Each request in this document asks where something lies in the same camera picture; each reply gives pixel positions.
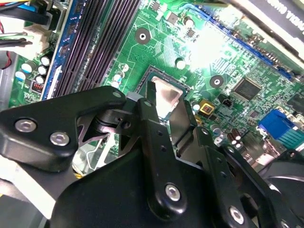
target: blue ram slot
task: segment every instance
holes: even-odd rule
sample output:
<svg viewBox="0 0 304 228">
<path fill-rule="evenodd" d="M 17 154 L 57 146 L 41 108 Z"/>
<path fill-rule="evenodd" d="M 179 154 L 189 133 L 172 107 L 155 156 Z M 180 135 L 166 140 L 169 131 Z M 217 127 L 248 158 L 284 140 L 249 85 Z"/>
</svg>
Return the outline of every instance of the blue ram slot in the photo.
<svg viewBox="0 0 304 228">
<path fill-rule="evenodd" d="M 233 39 L 234 41 L 236 41 L 239 45 L 241 45 L 244 49 L 250 51 L 253 55 L 255 55 L 256 57 L 258 57 L 260 60 L 262 60 L 265 64 L 267 64 L 268 66 L 272 67 L 274 70 L 276 70 L 278 73 L 280 73 L 283 77 L 287 78 L 288 80 L 292 79 L 292 75 L 290 73 L 288 73 L 285 69 L 279 68 L 276 69 L 274 67 L 274 62 L 271 61 L 270 59 L 268 59 L 267 57 L 263 56 L 259 51 L 255 50 L 254 48 L 252 48 L 250 45 L 248 45 L 246 42 L 242 41 L 239 38 L 235 38 L 232 35 L 232 29 L 226 28 L 225 26 L 221 25 L 219 22 L 217 22 L 216 20 L 214 20 L 210 15 L 208 15 L 207 13 L 203 12 L 200 9 L 200 6 L 194 6 L 190 3 L 187 3 L 181 7 L 179 7 L 179 10 L 186 10 L 189 9 L 192 12 L 194 12 L 195 14 L 198 14 L 200 17 L 202 17 L 204 20 L 209 21 L 210 23 L 212 23 L 214 26 L 216 26 L 219 30 L 221 30 L 224 34 L 226 34 L 227 36 L 229 36 L 231 39 Z"/>
<path fill-rule="evenodd" d="M 73 39 L 75 38 L 76 29 L 78 28 L 87 1 L 88 0 L 73 0 L 57 52 L 55 53 L 50 75 L 45 83 L 42 100 L 50 99 L 56 88 L 56 84 L 62 73 L 62 67 L 65 64 L 67 54 L 70 51 Z"/>
</svg>

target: white connector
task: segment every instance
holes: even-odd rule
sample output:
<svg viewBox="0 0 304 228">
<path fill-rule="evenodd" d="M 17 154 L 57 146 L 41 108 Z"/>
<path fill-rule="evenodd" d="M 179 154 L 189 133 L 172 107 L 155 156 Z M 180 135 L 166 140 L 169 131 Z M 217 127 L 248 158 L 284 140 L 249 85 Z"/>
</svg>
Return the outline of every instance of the white connector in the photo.
<svg viewBox="0 0 304 228">
<path fill-rule="evenodd" d="M 49 47 L 49 37 L 52 33 L 51 30 L 45 30 L 40 25 L 32 25 L 24 27 L 23 31 L 27 33 L 28 36 L 33 38 L 28 38 L 27 41 L 32 42 L 32 45 L 26 45 L 25 47 L 13 47 L 10 49 L 18 55 L 21 55 L 29 60 L 33 60 L 37 55 L 39 55 L 43 50 Z"/>
</svg>

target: gold component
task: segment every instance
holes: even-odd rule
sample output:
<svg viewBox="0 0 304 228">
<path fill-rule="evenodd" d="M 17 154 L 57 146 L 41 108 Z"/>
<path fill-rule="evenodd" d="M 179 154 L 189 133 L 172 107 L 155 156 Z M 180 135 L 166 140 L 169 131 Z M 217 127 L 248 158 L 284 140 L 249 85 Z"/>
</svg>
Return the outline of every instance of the gold component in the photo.
<svg viewBox="0 0 304 228">
<path fill-rule="evenodd" d="M 198 125 L 202 125 L 203 124 L 202 120 L 200 119 L 200 117 L 198 115 L 195 115 L 194 117 L 195 117 L 195 120 L 198 123 Z"/>
<path fill-rule="evenodd" d="M 213 103 L 211 103 L 210 101 L 207 101 L 205 99 L 202 99 L 199 103 L 200 105 L 200 111 L 206 115 L 211 115 L 211 113 L 213 113 L 215 107 L 213 105 Z"/>
</svg>

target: black microchip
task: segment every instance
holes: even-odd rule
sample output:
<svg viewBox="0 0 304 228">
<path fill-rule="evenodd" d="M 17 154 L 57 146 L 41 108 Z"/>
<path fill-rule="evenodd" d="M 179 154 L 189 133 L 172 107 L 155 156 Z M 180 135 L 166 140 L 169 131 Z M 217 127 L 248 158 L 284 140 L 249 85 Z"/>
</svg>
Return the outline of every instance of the black microchip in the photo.
<svg viewBox="0 0 304 228">
<path fill-rule="evenodd" d="M 178 16 L 174 13 L 171 13 L 170 16 L 168 17 L 167 21 L 169 21 L 171 24 L 175 24 L 178 20 Z"/>
<path fill-rule="evenodd" d="M 209 119 L 210 119 L 211 121 L 215 121 L 215 120 L 217 119 L 217 116 L 216 116 L 216 115 L 211 115 L 211 116 L 209 117 Z"/>
<path fill-rule="evenodd" d="M 153 9 L 154 11 L 157 11 L 159 7 L 160 7 L 160 4 L 157 3 L 157 2 L 155 2 L 155 3 L 153 4 L 153 6 L 152 6 L 152 9 Z"/>
<path fill-rule="evenodd" d="M 67 33 L 69 35 L 71 35 L 74 32 L 75 28 L 76 28 L 76 24 L 70 25 L 70 27 L 68 28 L 68 32 Z"/>
<path fill-rule="evenodd" d="M 28 87 L 30 87 L 31 83 L 32 83 L 32 81 L 29 79 L 25 79 L 25 81 L 24 81 L 24 84 L 27 85 Z"/>
<path fill-rule="evenodd" d="M 260 91 L 261 87 L 247 78 L 242 79 L 234 88 L 234 92 L 240 95 L 244 100 L 251 101 Z"/>
<path fill-rule="evenodd" d="M 66 44 L 60 49 L 60 56 L 63 56 L 68 51 L 69 44 Z"/>
<path fill-rule="evenodd" d="M 250 116 L 251 118 L 256 118 L 258 115 L 259 115 L 259 112 L 253 111 L 249 116 Z"/>
<path fill-rule="evenodd" d="M 187 36 L 188 36 L 188 37 L 193 37 L 194 34 L 195 34 L 195 32 L 194 32 L 193 30 L 190 29 L 189 32 L 187 33 Z"/>
<path fill-rule="evenodd" d="M 287 102 L 287 104 L 292 106 L 297 112 L 304 114 L 304 96 L 296 94 Z"/>
</svg>

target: silver rivet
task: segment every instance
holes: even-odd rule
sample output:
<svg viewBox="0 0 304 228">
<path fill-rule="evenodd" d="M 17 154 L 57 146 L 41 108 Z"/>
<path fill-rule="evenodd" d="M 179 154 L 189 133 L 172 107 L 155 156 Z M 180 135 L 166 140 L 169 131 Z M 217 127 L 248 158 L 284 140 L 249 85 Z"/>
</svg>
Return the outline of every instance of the silver rivet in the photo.
<svg viewBox="0 0 304 228">
<path fill-rule="evenodd" d="M 20 132 L 32 132 L 37 128 L 37 125 L 32 120 L 22 119 L 15 123 L 15 128 Z"/>
<path fill-rule="evenodd" d="M 230 215 L 232 216 L 232 218 L 240 225 L 242 225 L 244 223 L 244 217 L 242 215 L 242 213 L 236 208 L 231 206 L 229 208 L 229 212 Z"/>
<path fill-rule="evenodd" d="M 66 133 L 55 132 L 51 134 L 50 141 L 56 146 L 66 146 L 70 142 L 70 138 Z"/>
<path fill-rule="evenodd" d="M 234 149 L 230 146 L 227 147 L 227 149 L 231 152 L 231 153 L 234 153 Z"/>
<path fill-rule="evenodd" d="M 122 97 L 122 96 L 120 95 L 120 93 L 118 93 L 118 92 L 113 92 L 113 95 L 116 96 L 116 97 L 118 97 L 118 98 L 121 98 L 121 97 Z"/>
<path fill-rule="evenodd" d="M 151 104 L 149 101 L 145 101 L 144 104 L 145 104 L 146 106 L 149 106 L 149 107 L 152 106 L 152 104 Z"/>
<path fill-rule="evenodd" d="M 202 131 L 204 134 L 209 134 L 209 132 L 207 131 L 206 128 L 202 128 L 201 131 Z"/>
<path fill-rule="evenodd" d="M 166 194 L 172 201 L 179 201 L 181 198 L 180 191 L 172 184 L 166 186 Z"/>
<path fill-rule="evenodd" d="M 281 220 L 281 226 L 283 228 L 290 228 L 289 225 L 287 225 L 287 223 L 285 221 L 283 221 L 283 220 Z"/>
</svg>

